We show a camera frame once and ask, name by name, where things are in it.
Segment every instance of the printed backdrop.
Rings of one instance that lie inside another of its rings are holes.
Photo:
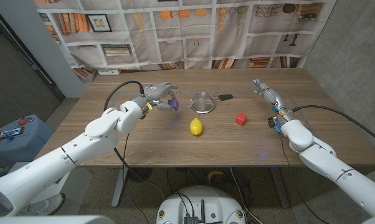
[[[34,3],[64,57],[84,79],[96,68],[302,67],[335,1]]]

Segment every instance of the wire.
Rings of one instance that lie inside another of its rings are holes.
[[[161,194],[161,196],[163,197],[163,201],[164,201],[164,194],[163,194],[163,192],[161,191],[161,189],[160,189],[155,183],[153,183],[152,181],[145,180],[145,179],[143,179],[142,177],[140,177],[136,172],[134,172],[134,171],[131,169],[131,167],[130,167],[130,166],[124,161],[124,159],[121,157],[121,155],[120,155],[120,153],[118,152],[117,148],[114,148],[114,151],[115,151],[115,153],[117,154],[118,158],[120,158],[120,160],[122,161],[122,163],[126,166],[126,168],[128,168],[129,171],[131,171],[132,174],[134,174],[137,178],[139,178],[139,179],[141,179],[141,180],[143,180],[143,181],[145,181],[145,182],[147,182],[147,183],[150,183],[151,185],[155,186],[155,187],[158,189],[158,191],[160,191],[160,194]]]
[[[169,167],[167,168],[167,181],[168,181],[169,189],[171,189],[171,193],[174,193],[173,187],[171,186],[171,183],[169,181],[168,170],[169,170]]]
[[[190,201],[190,199],[186,196],[186,195],[184,195],[184,194],[181,194],[181,193],[179,193],[179,192],[176,192],[179,196],[183,196],[183,197],[186,197],[188,200],[189,200],[189,202],[190,202],[190,206],[192,206],[192,217],[194,217],[194,209],[193,209],[193,204],[192,204],[192,202]]]
[[[110,99],[112,98],[112,96],[114,95],[114,93],[117,92],[117,90],[119,90],[121,87],[123,87],[123,86],[125,86],[127,84],[130,84],[130,83],[138,84],[139,85],[139,92],[140,92],[140,94],[141,95],[145,94],[145,91],[143,89],[143,85],[140,82],[138,82],[138,81],[127,81],[127,82],[121,83],[116,88],[114,88],[114,90],[108,95],[108,97],[106,99],[104,111],[107,110],[108,102],[110,101]]]
[[[145,217],[145,219],[146,219],[146,222],[148,222],[148,224],[150,224],[150,222],[149,222],[149,220],[148,220],[148,218],[146,217],[146,215],[145,215],[145,213],[142,211],[142,209],[140,209],[138,206],[137,206],[137,204],[135,203],[135,200],[133,199],[133,194],[132,194],[132,191],[127,187],[127,186],[125,186],[128,190],[129,190],[129,192],[130,192],[130,194],[131,194],[131,197],[132,197],[132,202],[133,202],[133,204],[135,205],[135,207],[143,214],[143,216]]]
[[[232,167],[230,167],[230,173],[232,174],[233,180],[235,181],[236,186],[237,186],[237,189],[239,190],[240,198],[242,199],[242,203],[243,203],[243,207],[244,207],[244,209],[246,209],[247,212],[248,212],[253,218],[255,218],[260,224],[263,224],[263,223],[260,221],[260,219],[259,219],[258,217],[256,217],[255,215],[253,215],[253,213],[251,213],[250,210],[245,206],[245,204],[244,204],[244,199],[243,199],[243,195],[242,195],[242,191],[240,190],[239,184],[237,183],[236,178],[235,178],[235,175],[233,174],[233,169],[232,169]]]
[[[291,168],[291,165],[290,165],[290,161],[288,160],[287,156],[286,156],[286,152],[285,152],[285,148],[283,146],[283,139],[282,139],[282,135],[279,133],[279,136],[280,136],[280,142],[282,144],[282,151],[283,151],[283,155],[285,156],[285,159],[287,161],[287,164],[288,164],[288,170],[290,171],[290,175],[292,177],[292,181],[293,181],[293,185],[294,185],[294,188],[295,190],[297,191],[297,194],[298,196],[300,197],[301,201],[305,204],[305,206],[307,207],[307,209],[317,218],[319,219],[319,221],[325,223],[325,224],[329,224],[328,222],[324,221],[323,219],[321,219],[317,214],[315,214],[315,212],[312,211],[312,209],[306,204],[306,202],[304,201],[304,198],[302,197],[302,195],[300,194],[300,191],[298,190],[298,187],[297,187],[297,184],[295,183],[295,178],[293,176],[293,172],[292,172],[292,168]]]
[[[361,123],[357,122],[355,119],[353,119],[352,117],[344,114],[343,112],[340,112],[338,110],[334,110],[332,108],[329,108],[329,107],[326,107],[326,106],[318,106],[318,105],[306,105],[306,106],[299,106],[299,107],[296,107],[296,108],[293,108],[292,109],[292,112],[296,112],[296,111],[299,111],[300,109],[303,109],[303,108],[321,108],[321,109],[325,109],[325,110],[328,110],[328,111],[332,111],[334,113],[338,113],[340,114],[341,116],[344,116],[346,119],[348,119],[349,121],[352,121],[354,124],[358,125],[360,128],[362,128],[363,130],[365,130],[367,133],[369,133],[371,136],[373,136],[375,138],[375,134],[370,131],[368,128],[366,128],[365,126],[363,126]]]

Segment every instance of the red cube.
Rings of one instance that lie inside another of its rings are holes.
[[[243,126],[245,121],[247,121],[247,115],[245,115],[243,113],[239,113],[239,115],[237,115],[237,117],[236,117],[235,123]]]

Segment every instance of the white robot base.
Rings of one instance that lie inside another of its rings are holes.
[[[229,194],[215,187],[196,185],[178,190],[160,205],[156,224],[177,223],[243,224],[245,213]]]

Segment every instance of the lemon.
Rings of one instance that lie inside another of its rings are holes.
[[[190,132],[194,135],[199,135],[202,132],[202,123],[199,119],[194,118],[192,122],[190,122]]]

